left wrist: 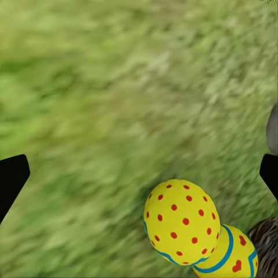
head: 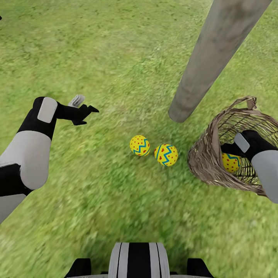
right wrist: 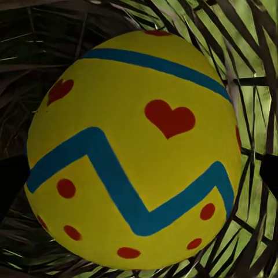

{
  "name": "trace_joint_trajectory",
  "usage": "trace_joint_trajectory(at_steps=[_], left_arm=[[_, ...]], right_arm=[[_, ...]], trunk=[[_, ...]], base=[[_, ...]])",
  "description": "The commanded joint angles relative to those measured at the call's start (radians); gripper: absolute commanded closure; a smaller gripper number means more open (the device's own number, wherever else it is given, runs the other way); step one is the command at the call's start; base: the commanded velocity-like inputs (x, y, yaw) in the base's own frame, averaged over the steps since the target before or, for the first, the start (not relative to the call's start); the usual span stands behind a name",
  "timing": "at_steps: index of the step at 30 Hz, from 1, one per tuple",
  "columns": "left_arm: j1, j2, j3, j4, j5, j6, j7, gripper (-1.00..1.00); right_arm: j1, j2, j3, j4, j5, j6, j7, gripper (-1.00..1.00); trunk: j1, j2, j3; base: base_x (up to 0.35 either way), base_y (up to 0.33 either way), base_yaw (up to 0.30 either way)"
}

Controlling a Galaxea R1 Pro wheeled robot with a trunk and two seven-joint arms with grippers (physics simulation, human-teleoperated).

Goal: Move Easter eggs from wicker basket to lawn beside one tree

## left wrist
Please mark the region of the wicker basket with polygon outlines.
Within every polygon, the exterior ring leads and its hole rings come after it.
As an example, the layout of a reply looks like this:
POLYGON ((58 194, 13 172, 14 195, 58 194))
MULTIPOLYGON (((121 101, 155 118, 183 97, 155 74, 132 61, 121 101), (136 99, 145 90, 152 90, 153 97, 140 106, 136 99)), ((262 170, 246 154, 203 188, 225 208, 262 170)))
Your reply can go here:
MULTIPOLYGON (((254 228, 248 238, 258 255, 258 270, 255 278, 272 278, 278 269, 278 219, 268 219, 254 228)), ((273 278, 278 278, 278 270, 273 278)))

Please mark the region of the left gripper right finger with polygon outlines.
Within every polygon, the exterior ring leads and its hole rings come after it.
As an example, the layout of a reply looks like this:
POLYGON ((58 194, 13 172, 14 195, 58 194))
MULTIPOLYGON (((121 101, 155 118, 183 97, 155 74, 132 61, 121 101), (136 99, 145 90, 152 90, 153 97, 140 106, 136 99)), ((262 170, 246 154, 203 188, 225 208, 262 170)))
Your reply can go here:
POLYGON ((278 201, 278 156, 264 154, 259 174, 278 201))

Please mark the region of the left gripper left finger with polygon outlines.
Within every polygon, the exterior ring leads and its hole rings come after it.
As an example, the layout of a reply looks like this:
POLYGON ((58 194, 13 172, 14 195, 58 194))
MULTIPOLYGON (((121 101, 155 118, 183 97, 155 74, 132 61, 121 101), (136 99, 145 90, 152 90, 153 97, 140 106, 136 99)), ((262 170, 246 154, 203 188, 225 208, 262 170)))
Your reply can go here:
POLYGON ((24 154, 0 160, 0 224, 30 176, 24 154))

